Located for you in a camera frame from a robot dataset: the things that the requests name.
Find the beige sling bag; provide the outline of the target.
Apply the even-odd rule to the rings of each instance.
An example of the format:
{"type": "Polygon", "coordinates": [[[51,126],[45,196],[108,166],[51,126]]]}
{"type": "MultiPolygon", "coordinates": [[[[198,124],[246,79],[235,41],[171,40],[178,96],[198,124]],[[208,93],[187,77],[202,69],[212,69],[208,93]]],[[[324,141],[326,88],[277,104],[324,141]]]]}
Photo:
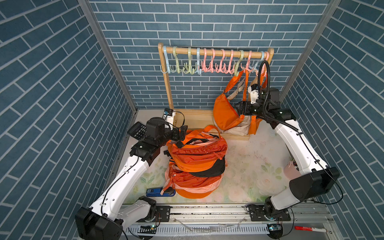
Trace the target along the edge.
{"type": "MultiPolygon", "coordinates": [[[[235,91],[230,94],[227,97],[227,100],[233,100],[238,93],[243,91],[243,88],[245,87],[245,80],[242,80],[238,83],[237,88],[235,91]]],[[[237,136],[245,136],[249,134],[249,129],[251,126],[251,116],[245,116],[241,123],[239,123],[237,126],[230,128],[228,130],[222,131],[224,134],[231,134],[231,135],[237,135],[237,136]]]]}

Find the dark red-orange bag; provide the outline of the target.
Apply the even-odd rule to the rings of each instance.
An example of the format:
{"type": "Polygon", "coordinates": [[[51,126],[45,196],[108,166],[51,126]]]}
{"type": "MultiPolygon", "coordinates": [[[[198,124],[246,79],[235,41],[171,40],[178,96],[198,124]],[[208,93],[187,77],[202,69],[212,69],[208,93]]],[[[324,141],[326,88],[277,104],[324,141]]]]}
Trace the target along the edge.
{"type": "Polygon", "coordinates": [[[192,187],[192,188],[204,187],[218,180],[222,181],[222,178],[223,178],[223,174],[218,177],[210,177],[210,178],[195,177],[190,173],[181,171],[173,163],[170,163],[165,173],[166,182],[165,182],[165,185],[163,186],[163,190],[166,190],[169,187],[172,187],[174,189],[174,183],[176,183],[181,187],[192,187]]]}

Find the large pink sling bag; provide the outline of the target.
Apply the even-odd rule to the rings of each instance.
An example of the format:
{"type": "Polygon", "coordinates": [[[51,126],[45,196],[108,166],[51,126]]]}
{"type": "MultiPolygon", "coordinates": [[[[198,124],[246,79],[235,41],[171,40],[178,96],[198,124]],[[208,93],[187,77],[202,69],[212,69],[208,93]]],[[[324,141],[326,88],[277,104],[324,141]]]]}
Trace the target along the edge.
{"type": "Polygon", "coordinates": [[[209,184],[207,186],[196,187],[196,188],[181,187],[181,186],[177,185],[176,183],[174,183],[174,189],[184,190],[184,191],[187,191],[189,193],[194,193],[194,194],[203,194],[203,193],[208,193],[208,192],[216,190],[219,187],[220,183],[221,183],[221,180],[218,180],[218,181],[216,181],[212,184],[209,184]]]}

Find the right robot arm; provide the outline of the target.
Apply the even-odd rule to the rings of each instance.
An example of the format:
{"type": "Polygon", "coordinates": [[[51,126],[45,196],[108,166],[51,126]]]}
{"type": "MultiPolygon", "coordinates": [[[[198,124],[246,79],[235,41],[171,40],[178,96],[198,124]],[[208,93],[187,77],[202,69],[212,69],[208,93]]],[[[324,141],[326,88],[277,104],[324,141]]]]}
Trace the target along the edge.
{"type": "Polygon", "coordinates": [[[240,114],[256,117],[271,125],[283,139],[291,156],[299,168],[299,177],[291,180],[289,186],[280,193],[266,198],[263,215],[268,221],[287,221],[291,217],[288,209],[304,201],[313,201],[327,194],[337,184],[340,172],[330,167],[315,151],[290,109],[282,109],[279,102],[279,90],[270,86],[270,65],[262,61],[260,73],[266,74],[266,86],[262,77],[251,85],[249,101],[235,105],[240,114]]]}

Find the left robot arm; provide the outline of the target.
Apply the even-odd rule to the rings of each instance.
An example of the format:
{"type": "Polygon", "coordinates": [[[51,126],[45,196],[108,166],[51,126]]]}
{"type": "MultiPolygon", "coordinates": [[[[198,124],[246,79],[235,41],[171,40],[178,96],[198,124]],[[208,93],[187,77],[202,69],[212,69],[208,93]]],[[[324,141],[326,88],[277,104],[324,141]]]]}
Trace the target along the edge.
{"type": "Polygon", "coordinates": [[[81,207],[75,215],[78,233],[83,240],[118,240],[126,229],[140,220],[156,217],[156,201],[140,197],[123,209],[122,205],[136,182],[158,157],[168,141],[183,141],[188,127],[174,126],[170,119],[153,117],[146,123],[144,136],[132,146],[130,155],[115,179],[90,207],[81,207]]]}

